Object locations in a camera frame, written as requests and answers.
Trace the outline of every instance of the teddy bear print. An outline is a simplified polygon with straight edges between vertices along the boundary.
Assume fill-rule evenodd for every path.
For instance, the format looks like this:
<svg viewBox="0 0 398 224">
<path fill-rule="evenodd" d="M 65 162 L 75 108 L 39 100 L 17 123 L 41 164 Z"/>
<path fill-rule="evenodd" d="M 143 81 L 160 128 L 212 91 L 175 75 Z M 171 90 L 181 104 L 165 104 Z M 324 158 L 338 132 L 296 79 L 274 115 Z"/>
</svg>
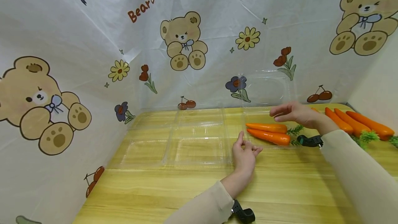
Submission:
<svg viewBox="0 0 398 224">
<path fill-rule="evenodd" d="M 343 19 L 330 44 L 332 54 L 353 48 L 360 56 L 372 55 L 397 29 L 398 20 L 392 16 L 398 12 L 398 0 L 341 0 L 340 8 Z"/>
<path fill-rule="evenodd" d="M 39 140 L 39 149 L 52 156 L 68 148 L 75 130 L 88 127 L 91 114 L 76 94 L 61 92 L 49 72 L 39 57 L 16 59 L 0 80 L 0 121 L 19 127 L 27 140 Z"/>
<path fill-rule="evenodd" d="M 160 24 L 160 35 L 167 45 L 172 69 L 182 71 L 190 65 L 199 70 L 205 66 L 207 45 L 199 41 L 199 24 L 200 16 L 194 11 Z"/>
</svg>

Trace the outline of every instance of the orange carrot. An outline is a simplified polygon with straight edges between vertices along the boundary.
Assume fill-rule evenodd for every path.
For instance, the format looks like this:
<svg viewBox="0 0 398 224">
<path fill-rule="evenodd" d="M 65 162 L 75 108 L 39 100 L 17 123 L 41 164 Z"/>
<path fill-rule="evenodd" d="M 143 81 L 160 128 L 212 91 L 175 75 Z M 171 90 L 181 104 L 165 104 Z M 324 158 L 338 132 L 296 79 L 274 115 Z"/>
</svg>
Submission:
<svg viewBox="0 0 398 224">
<path fill-rule="evenodd" d="M 335 124 L 337 124 L 337 126 L 341 130 L 345 131 L 349 135 L 352 135 L 352 133 L 354 132 L 353 127 L 351 127 L 351 125 L 341 120 L 331 109 L 329 109 L 329 107 L 325 108 L 325 115 L 330 117 L 330 119 L 332 119 L 333 122 L 335 122 Z"/>
<path fill-rule="evenodd" d="M 343 120 L 347 124 L 351 125 L 351 127 L 354 129 L 354 136 L 355 137 L 359 138 L 359 136 L 361 135 L 362 131 L 366 131 L 366 132 L 370 132 L 371 131 L 371 129 L 369 127 L 367 127 L 364 124 L 359 123 L 355 119 L 351 118 L 350 116 L 348 116 L 347 114 L 342 112 L 340 109 L 335 108 L 334 112 L 336 113 L 336 115 L 338 117 L 340 117 L 341 120 Z"/>
<path fill-rule="evenodd" d="M 247 129 L 248 133 L 256 138 L 270 141 L 280 146 L 288 146 L 290 144 L 290 136 L 282 133 L 264 132 L 261 130 Z"/>
<path fill-rule="evenodd" d="M 262 130 L 265 132 L 287 133 L 287 126 L 284 124 L 247 123 L 246 126 L 250 129 Z"/>
<path fill-rule="evenodd" d="M 394 131 L 390 129 L 389 127 L 386 127 L 383 124 L 377 123 L 376 121 L 373 121 L 362 114 L 359 114 L 357 112 L 351 112 L 351 111 L 346 111 L 345 112 L 348 116 L 353 118 L 354 120 L 360 122 L 361 124 L 366 125 L 369 127 L 371 130 L 374 130 L 378 135 L 381 140 L 387 141 L 389 140 L 393 135 Z"/>
</svg>

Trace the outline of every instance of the beige sleeve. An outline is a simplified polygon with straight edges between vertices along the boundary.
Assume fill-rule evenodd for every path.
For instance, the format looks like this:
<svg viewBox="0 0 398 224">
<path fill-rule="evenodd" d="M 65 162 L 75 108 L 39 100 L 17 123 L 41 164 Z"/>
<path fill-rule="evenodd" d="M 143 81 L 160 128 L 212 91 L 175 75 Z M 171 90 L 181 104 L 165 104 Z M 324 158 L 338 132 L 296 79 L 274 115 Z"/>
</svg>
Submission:
<svg viewBox="0 0 398 224">
<path fill-rule="evenodd" d="M 223 184 L 215 185 L 175 211 L 164 224 L 221 224 L 231 216 L 234 201 Z"/>
<path fill-rule="evenodd" d="M 321 152 L 366 224 L 398 223 L 398 183 L 343 130 L 322 136 Z"/>
</svg>

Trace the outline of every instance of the black wrist strap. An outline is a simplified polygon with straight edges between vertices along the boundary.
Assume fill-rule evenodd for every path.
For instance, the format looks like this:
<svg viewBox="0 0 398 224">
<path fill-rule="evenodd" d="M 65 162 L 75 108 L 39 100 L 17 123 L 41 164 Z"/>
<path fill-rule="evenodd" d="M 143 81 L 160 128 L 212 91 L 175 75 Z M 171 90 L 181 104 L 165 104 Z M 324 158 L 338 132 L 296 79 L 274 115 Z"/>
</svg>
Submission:
<svg viewBox="0 0 398 224">
<path fill-rule="evenodd" d="M 299 141 L 299 143 L 301 143 L 302 146 L 307 146 L 307 147 L 323 146 L 323 141 L 320 135 L 314 136 L 312 138 L 307 138 L 304 135 L 299 135 L 297 137 L 297 140 Z"/>
<path fill-rule="evenodd" d="M 236 214 L 239 221 L 243 224 L 249 224 L 256 220 L 253 210 L 250 208 L 243 210 L 238 200 L 235 200 L 234 206 L 232 207 L 232 213 Z"/>
</svg>

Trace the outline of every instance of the printed fabric backdrop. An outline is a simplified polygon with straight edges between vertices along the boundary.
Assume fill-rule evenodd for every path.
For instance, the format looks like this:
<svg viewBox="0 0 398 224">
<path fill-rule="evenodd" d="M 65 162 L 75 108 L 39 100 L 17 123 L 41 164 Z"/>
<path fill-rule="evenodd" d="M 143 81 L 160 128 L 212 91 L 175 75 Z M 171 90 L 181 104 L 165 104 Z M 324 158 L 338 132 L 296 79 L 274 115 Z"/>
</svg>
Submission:
<svg viewBox="0 0 398 224">
<path fill-rule="evenodd" d="M 398 23 L 398 0 L 0 5 L 2 224 L 71 223 L 143 109 L 266 99 L 267 71 L 345 103 Z"/>
</svg>

